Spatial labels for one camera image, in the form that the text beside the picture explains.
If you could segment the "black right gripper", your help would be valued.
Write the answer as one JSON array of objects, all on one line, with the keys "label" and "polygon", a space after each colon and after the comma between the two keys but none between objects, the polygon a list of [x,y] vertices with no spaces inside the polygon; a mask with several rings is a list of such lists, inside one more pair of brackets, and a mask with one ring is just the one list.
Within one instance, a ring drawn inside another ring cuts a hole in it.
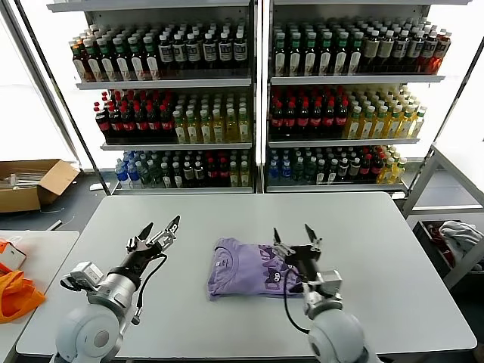
[{"label": "black right gripper", "polygon": [[321,241],[315,231],[305,224],[310,244],[288,246],[281,241],[278,230],[273,228],[273,250],[281,258],[285,258],[288,265],[296,268],[300,280],[306,284],[321,284],[322,276],[318,267],[321,256]]}]

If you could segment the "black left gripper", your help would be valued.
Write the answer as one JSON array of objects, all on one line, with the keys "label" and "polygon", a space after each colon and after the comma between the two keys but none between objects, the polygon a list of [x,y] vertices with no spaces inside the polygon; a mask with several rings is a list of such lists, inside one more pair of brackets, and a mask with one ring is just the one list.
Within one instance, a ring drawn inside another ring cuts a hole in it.
[{"label": "black left gripper", "polygon": [[141,275],[149,262],[155,260],[166,251],[176,239],[181,216],[176,216],[164,230],[156,233],[144,244],[154,226],[153,222],[144,227],[138,235],[128,239],[126,243],[127,256],[120,265],[121,275]]}]

